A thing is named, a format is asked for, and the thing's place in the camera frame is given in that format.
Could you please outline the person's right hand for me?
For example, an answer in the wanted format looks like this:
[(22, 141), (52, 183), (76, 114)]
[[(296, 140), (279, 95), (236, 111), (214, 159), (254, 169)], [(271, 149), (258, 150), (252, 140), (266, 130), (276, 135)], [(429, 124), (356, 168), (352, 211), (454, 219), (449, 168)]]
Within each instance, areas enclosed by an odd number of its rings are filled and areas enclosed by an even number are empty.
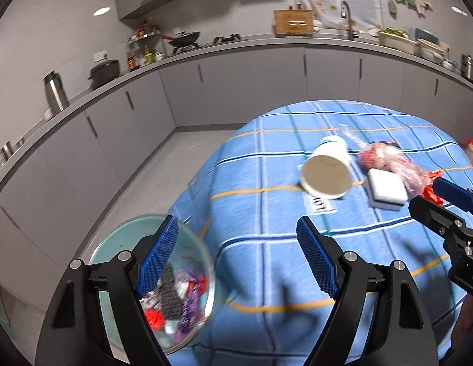
[(451, 335), (451, 343), (454, 350), (457, 350), (461, 344), (467, 339), (473, 330), (473, 296), (467, 294), (462, 309), (454, 325)]

